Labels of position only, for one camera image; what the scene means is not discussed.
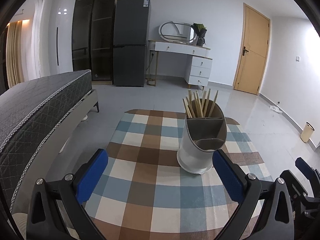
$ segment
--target plastic bag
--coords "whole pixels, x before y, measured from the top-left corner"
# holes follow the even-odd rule
[[[278,114],[282,114],[282,111],[280,111],[279,108],[276,106],[270,106],[270,109]]]

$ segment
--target silver bolt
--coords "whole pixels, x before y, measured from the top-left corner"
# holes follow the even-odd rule
[[[277,180],[278,180],[278,182],[279,182],[280,184],[284,184],[284,179],[278,178]]]
[[[42,184],[42,182],[43,182],[43,179],[37,179],[36,184],[40,185],[40,184]]]
[[[64,176],[64,179],[69,181],[73,179],[73,175],[72,174],[67,174],[66,176]]]
[[[257,178],[257,176],[254,175],[253,173],[248,173],[248,178],[251,180],[255,180]]]

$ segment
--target curtain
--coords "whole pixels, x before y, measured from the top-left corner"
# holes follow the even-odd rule
[[[9,88],[24,82],[21,63],[22,21],[9,23],[6,45],[6,66]]]

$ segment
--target drawer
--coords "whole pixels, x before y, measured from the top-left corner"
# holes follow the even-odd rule
[[[205,57],[207,49],[181,43],[156,42],[155,50]]]
[[[210,68],[212,66],[212,59],[202,57],[192,57],[192,66]]]
[[[191,66],[190,76],[209,78],[210,72],[211,69],[209,68]]]
[[[209,78],[190,76],[188,84],[206,87],[208,85],[208,81]]]

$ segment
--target wooden door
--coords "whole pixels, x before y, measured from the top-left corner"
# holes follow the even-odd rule
[[[269,47],[270,20],[245,5],[244,33],[234,89],[258,94]]]

